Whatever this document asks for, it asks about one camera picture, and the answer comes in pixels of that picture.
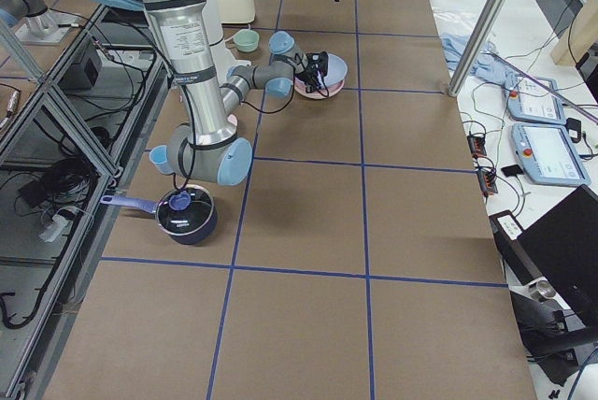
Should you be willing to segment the light blue plate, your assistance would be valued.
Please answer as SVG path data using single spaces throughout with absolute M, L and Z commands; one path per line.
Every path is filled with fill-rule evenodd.
M 328 69 L 323 79 L 326 86 L 335 85 L 343 81 L 348 73 L 347 63 L 339 56 L 328 53 Z

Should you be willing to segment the dark blue pot with lid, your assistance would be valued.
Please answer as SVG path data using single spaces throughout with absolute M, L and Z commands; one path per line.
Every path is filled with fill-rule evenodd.
M 182 245 L 196 245 L 205 240 L 218 222 L 215 201 L 198 185 L 171 190 L 158 201 L 105 194 L 100 202 L 149 213 L 163 232 Z

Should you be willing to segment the lower teach pendant tablet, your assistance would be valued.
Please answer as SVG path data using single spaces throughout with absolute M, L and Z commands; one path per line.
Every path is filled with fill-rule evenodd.
M 516 122 L 511 126 L 511 138 L 520 166 L 532 183 L 562 187 L 591 184 L 563 126 Z

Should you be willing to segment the aluminium frame post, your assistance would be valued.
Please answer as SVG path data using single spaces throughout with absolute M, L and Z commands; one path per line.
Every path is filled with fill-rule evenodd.
M 457 97 L 473 64 L 482 51 L 482 47 L 493 27 L 506 0 L 486 0 L 477 23 L 463 51 L 461 60 L 453 72 L 447 87 L 447 95 Z

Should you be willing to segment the pink bowl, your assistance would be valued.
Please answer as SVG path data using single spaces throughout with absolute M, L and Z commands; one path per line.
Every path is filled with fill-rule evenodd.
M 227 121 L 233 125 L 234 128 L 238 127 L 238 120 L 235 115 L 229 115 Z

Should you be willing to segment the pink plate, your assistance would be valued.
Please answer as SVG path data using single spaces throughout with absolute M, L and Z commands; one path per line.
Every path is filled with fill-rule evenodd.
M 303 97 L 306 97 L 306 98 L 312 99 L 312 100 L 323 100 L 323 99 L 328 99 L 330 97 L 336 96 L 338 93 L 340 93 L 342 91 L 344 86 L 345 86 L 345 81 L 342 79 L 339 82 L 337 82 L 331 86 L 320 88 L 320 89 L 317 89 L 317 90 L 309 93 L 306 90 L 306 85 L 304 84 L 304 82 L 302 82 L 299 79 L 296 79 L 294 81 L 294 89 Z

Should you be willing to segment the black laptop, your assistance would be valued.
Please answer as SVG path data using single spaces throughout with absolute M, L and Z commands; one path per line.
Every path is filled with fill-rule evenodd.
M 587 323 L 597 321 L 597 194 L 580 185 L 524 228 L 511 211 L 489 217 L 496 247 L 516 278 L 545 278 Z

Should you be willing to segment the upper teach pendant tablet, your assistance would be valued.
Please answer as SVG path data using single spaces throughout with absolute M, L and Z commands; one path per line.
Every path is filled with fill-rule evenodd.
M 565 125 L 562 101 L 522 74 L 505 78 L 507 111 L 515 121 Z

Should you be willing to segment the teach pendant tablet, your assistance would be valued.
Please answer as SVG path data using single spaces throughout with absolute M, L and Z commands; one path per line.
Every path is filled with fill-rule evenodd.
M 511 138 L 520 166 L 532 183 L 562 187 L 591 184 L 563 126 L 516 122 L 511 126 Z
M 505 78 L 507 111 L 515 121 L 565 125 L 562 101 L 522 74 Z

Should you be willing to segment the light blue cup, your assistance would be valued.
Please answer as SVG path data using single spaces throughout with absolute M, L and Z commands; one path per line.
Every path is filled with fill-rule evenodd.
M 149 160 L 162 175 L 172 175 L 174 173 L 167 159 L 167 146 L 158 145 L 149 151 Z

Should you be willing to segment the green bowl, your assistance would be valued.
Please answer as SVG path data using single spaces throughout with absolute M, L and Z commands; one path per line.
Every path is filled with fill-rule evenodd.
M 258 32 L 250 29 L 239 30 L 233 35 L 235 47 L 245 53 L 253 52 L 258 49 L 260 35 Z

